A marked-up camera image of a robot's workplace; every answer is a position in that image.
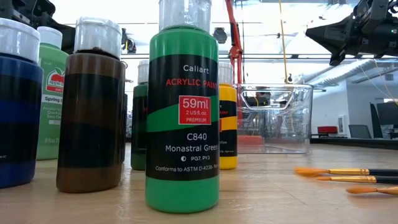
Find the paintbrush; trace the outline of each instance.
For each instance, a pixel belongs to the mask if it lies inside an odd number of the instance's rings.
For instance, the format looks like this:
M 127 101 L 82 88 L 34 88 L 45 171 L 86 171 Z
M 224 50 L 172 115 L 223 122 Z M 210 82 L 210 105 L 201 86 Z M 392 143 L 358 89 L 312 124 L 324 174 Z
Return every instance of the paintbrush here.
M 398 176 L 398 170 L 395 169 L 318 169 L 296 167 L 294 171 L 296 174 L 306 177 L 316 177 L 322 174 Z
M 351 187 L 347 189 L 348 193 L 351 194 L 365 194 L 365 193 L 383 193 L 398 195 L 398 187 L 388 187 L 388 188 L 375 188 L 375 187 Z
M 370 183 L 370 184 L 376 184 L 376 183 L 398 184 L 398 177 L 381 177 L 381 176 L 318 177 L 318 180 Z

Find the white bottle cap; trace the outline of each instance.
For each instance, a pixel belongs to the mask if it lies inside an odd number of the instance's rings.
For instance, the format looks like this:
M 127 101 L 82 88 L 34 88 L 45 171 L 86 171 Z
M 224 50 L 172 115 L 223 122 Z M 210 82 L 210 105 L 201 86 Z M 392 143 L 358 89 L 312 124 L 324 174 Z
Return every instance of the white bottle cap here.
M 39 61 L 40 34 L 21 22 L 0 18 L 0 53 Z
M 95 17 L 81 17 L 76 22 L 75 49 L 102 50 L 120 58 L 122 29 L 109 20 Z
M 51 27 L 38 27 L 37 31 L 40 33 L 40 43 L 51 44 L 59 49 L 62 46 L 62 33 Z
M 149 61 L 142 60 L 138 65 L 138 84 L 148 82 L 149 76 Z
M 160 0 L 159 30 L 195 26 L 210 31 L 211 0 Z
M 218 83 L 233 84 L 233 69 L 231 63 L 218 62 Z

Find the green paint bottle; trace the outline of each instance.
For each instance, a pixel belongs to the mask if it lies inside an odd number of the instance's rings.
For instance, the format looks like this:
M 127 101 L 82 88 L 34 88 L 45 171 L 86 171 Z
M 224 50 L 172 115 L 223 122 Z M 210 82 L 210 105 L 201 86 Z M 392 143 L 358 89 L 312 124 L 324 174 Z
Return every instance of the green paint bottle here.
M 145 170 L 148 73 L 149 61 L 140 61 L 138 86 L 134 87 L 132 96 L 131 168 L 134 170 Z
M 159 4 L 161 31 L 149 54 L 146 202 L 163 212 L 199 212 L 217 204 L 220 190 L 218 45 L 210 18 L 201 19 L 211 2 Z M 178 18 L 179 9 L 189 10 Z
M 68 54 L 61 51 L 61 32 L 50 27 L 38 27 L 37 30 L 41 39 L 39 63 L 44 69 L 37 160 L 56 159 L 60 142 L 62 95 Z

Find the cable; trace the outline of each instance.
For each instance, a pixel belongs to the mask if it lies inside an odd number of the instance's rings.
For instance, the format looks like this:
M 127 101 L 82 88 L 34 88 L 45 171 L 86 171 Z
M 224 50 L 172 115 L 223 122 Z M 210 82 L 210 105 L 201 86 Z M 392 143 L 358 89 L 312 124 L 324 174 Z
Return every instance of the cable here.
M 377 65 L 376 60 L 373 59 L 373 61 L 374 61 L 374 64 L 376 65 L 376 67 L 379 68 L 379 66 Z M 387 90 L 387 92 L 388 92 L 388 94 L 389 94 L 390 99 L 392 99 L 392 100 L 396 103 L 396 105 L 398 106 L 398 100 L 396 100 L 396 99 L 392 96 L 390 90 L 389 90 L 388 87 L 387 87 L 386 79 L 383 79 L 383 80 L 384 80 L 384 87 L 386 88 L 386 90 Z
M 366 76 L 366 78 L 368 78 L 368 80 L 374 85 L 374 87 L 376 87 L 384 96 L 386 96 L 386 97 L 390 97 L 389 95 L 387 95 L 386 93 L 384 93 L 383 91 L 381 91 L 381 89 L 379 89 L 379 87 L 377 87 L 376 86 L 376 84 L 374 84 L 374 82 L 368 77 L 368 75 L 366 74 L 366 72 L 363 70 L 363 68 L 362 68 L 362 66 L 360 66 L 361 67 L 361 70 L 362 70 L 362 72 L 364 73 L 364 75 Z
M 286 66 L 285 33 L 284 33 L 284 22 L 283 22 L 283 18 L 282 18 L 282 0 L 279 0 L 279 12 L 280 12 L 280 28 L 282 29 L 282 49 L 284 51 L 285 84 L 288 84 L 288 82 L 287 82 L 287 66 Z

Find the orange brush bristles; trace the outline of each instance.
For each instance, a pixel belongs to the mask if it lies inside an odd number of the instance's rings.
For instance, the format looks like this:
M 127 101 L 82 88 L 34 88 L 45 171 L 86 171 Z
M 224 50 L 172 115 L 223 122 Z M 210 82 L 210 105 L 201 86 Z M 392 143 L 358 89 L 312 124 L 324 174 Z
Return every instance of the orange brush bristles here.
M 322 174 L 328 174 L 329 170 L 311 168 L 311 167 L 296 167 L 296 168 L 294 168 L 294 172 L 296 174 L 302 175 L 304 177 L 317 177 Z
M 317 179 L 318 179 L 318 180 L 325 180 L 325 181 L 328 181 L 328 180 L 331 180 L 331 177 L 318 177 Z
M 351 187 L 346 190 L 351 194 L 365 194 L 377 192 L 377 188 L 374 187 Z

